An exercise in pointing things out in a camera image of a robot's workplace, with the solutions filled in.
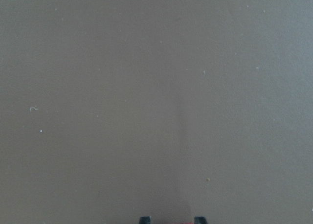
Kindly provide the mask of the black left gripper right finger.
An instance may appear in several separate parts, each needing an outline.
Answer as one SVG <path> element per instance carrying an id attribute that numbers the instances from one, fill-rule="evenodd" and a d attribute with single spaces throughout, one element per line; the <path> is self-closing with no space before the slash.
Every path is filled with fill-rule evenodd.
<path id="1" fill-rule="evenodd" d="M 194 224 L 206 224 L 206 217 L 204 216 L 195 216 Z"/>

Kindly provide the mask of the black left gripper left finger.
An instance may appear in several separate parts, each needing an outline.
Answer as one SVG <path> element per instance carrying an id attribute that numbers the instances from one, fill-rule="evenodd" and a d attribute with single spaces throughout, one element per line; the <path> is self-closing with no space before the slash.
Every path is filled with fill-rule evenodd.
<path id="1" fill-rule="evenodd" d="M 139 224 L 151 224 L 151 216 L 142 216 L 139 218 Z"/>

